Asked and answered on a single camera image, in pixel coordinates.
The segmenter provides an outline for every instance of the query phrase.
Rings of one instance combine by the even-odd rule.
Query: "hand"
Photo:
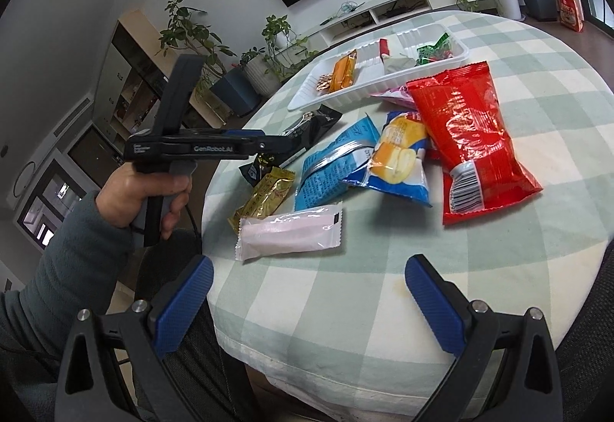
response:
[[[191,178],[173,176],[165,172],[141,174],[131,163],[119,167],[108,179],[96,197],[96,207],[107,223],[116,228],[126,228],[149,196],[177,197],[171,202],[169,212],[162,218],[162,238],[167,240],[179,222],[181,209],[188,203]]]

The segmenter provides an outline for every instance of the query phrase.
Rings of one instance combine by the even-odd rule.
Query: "checkered tablecloth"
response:
[[[541,195],[443,228],[441,169],[427,164],[431,209],[354,189],[342,197],[339,250],[249,263],[233,260],[236,235],[226,221],[249,197],[241,163],[222,162],[205,199],[203,253],[215,266],[209,304],[220,344],[304,399],[348,407],[343,420],[358,420],[352,414],[360,410],[415,415],[451,364],[405,287],[409,256],[424,253],[469,300],[482,299],[496,311],[524,314],[538,306],[556,347],[593,284],[614,230],[614,96],[563,42],[495,16],[440,12],[336,49],[432,22],[471,49],[471,62],[489,62],[517,157],[543,185]],[[246,128],[277,134],[296,120],[286,107],[311,68],[286,84]],[[381,128],[391,107],[370,100],[362,105],[347,111],[317,149],[365,112]],[[297,183],[303,158],[291,167]],[[291,198],[280,211],[289,212],[292,203]],[[481,387],[475,401],[485,395]]]

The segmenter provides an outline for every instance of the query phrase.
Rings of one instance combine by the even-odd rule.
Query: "snack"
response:
[[[342,207],[323,205],[264,219],[241,219],[234,258],[245,261],[261,255],[310,252],[341,243]]]
[[[328,94],[330,92],[330,83],[333,80],[333,74],[326,73],[320,76],[320,79],[317,80],[317,85],[315,86],[315,90],[319,93]]]
[[[429,205],[423,161],[429,136],[417,112],[391,111],[373,156],[343,182]]]
[[[381,93],[372,94],[371,96],[374,98],[382,98],[383,100],[394,103],[400,107],[410,108],[411,110],[416,109],[414,99],[411,97],[405,86],[400,86],[399,88],[394,89],[386,89]]]
[[[581,32],[584,25],[579,18],[578,7],[574,0],[561,0],[561,24],[576,32]]]
[[[446,32],[433,46],[429,45],[418,48],[418,61],[416,65],[426,65],[427,63],[452,58],[452,56],[454,56],[452,44],[450,43],[450,36]]]
[[[343,178],[366,164],[379,137],[366,116],[343,131],[326,149],[308,156],[303,163],[295,210],[326,204],[345,193],[348,186],[342,182]]]
[[[256,185],[248,202],[228,218],[235,233],[239,233],[239,223],[243,217],[262,219],[271,215],[281,205],[292,188],[295,174],[291,170],[274,167]]]
[[[339,122],[342,115],[325,105],[321,105],[317,110],[304,113],[299,120],[281,133],[282,136],[292,136],[295,146],[292,147],[291,152],[257,155],[252,164],[239,167],[241,174],[251,186],[256,186],[266,174],[271,172],[274,165],[282,169],[288,167],[295,159],[311,149]]]
[[[358,52],[352,51],[347,56],[341,58],[333,70],[333,76],[330,83],[330,93],[345,89],[354,84],[354,68],[356,67],[356,58]]]
[[[416,66],[416,60],[407,56],[398,35],[380,39],[380,58],[384,64],[384,73],[394,73]]]
[[[488,63],[407,83],[445,169],[443,223],[517,204],[541,191],[514,155]]]

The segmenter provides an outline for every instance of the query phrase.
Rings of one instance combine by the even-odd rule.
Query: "white tv cabinet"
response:
[[[299,38],[308,38],[309,49],[323,51],[383,25],[456,4],[457,0],[373,0],[352,13],[302,32]]]

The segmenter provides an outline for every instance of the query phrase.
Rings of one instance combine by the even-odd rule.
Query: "white plastic tray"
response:
[[[414,28],[397,34],[401,45],[408,56],[417,59],[418,48],[426,45],[434,45],[440,37],[448,33],[452,46],[452,58],[427,65],[420,65],[395,73],[384,73],[384,64],[380,58],[380,40],[371,41],[365,45],[347,50],[345,53],[319,62],[301,84],[301,87],[288,105],[289,111],[311,110],[322,104],[339,110],[346,105],[367,98],[371,94],[385,91],[386,89],[398,88],[407,81],[429,77],[450,68],[458,68],[467,63],[469,49],[460,42],[443,25],[429,24],[424,27]],[[354,84],[346,89],[340,89],[331,94],[320,94],[316,90],[317,81],[321,76],[332,73],[337,61],[344,55],[356,49],[357,59],[354,72]]]

